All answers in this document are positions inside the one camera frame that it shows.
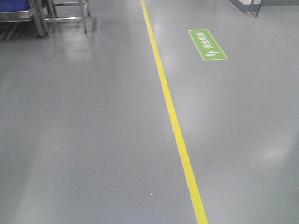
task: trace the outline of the floor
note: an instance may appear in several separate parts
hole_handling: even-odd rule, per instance
[[[209,224],[298,224],[299,6],[145,2]],[[0,224],[198,223],[140,1],[91,13],[0,42]]]

